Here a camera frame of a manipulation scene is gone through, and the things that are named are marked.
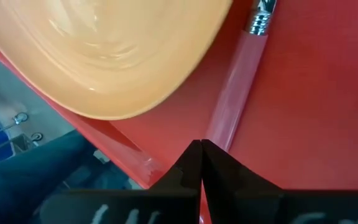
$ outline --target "red table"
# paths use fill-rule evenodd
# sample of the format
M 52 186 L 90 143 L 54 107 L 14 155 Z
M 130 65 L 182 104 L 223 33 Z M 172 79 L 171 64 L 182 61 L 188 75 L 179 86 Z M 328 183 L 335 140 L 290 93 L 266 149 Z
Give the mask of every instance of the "red table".
M 149 187 L 203 138 L 249 6 L 234 1 L 196 71 L 145 114 L 97 121 L 41 97 Z M 16 72 L 1 53 L 0 60 Z M 278 0 L 230 153 L 284 188 L 358 189 L 358 1 Z

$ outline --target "orange plate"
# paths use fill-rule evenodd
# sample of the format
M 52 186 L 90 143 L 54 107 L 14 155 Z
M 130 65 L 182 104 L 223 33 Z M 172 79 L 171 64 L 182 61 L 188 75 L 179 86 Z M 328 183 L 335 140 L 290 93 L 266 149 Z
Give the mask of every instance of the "orange plate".
M 231 0 L 0 0 L 0 51 L 43 94 L 83 116 L 141 114 L 209 48 Z

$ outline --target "pink pencil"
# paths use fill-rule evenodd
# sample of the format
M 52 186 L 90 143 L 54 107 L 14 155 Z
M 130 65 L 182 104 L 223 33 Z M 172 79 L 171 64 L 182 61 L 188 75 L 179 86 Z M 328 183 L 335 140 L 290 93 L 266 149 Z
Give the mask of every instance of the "pink pencil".
M 230 74 L 219 96 L 206 139 L 226 152 L 229 150 L 239 118 L 247 101 L 267 40 L 267 30 L 276 0 L 256 0 L 249 22 L 241 34 Z

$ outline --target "metal ferrule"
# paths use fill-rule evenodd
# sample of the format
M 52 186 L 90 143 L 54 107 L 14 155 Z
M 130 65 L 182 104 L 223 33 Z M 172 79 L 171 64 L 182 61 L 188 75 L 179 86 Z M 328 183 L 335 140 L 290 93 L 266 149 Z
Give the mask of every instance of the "metal ferrule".
M 250 34 L 267 35 L 276 0 L 256 0 L 252 7 L 247 30 Z

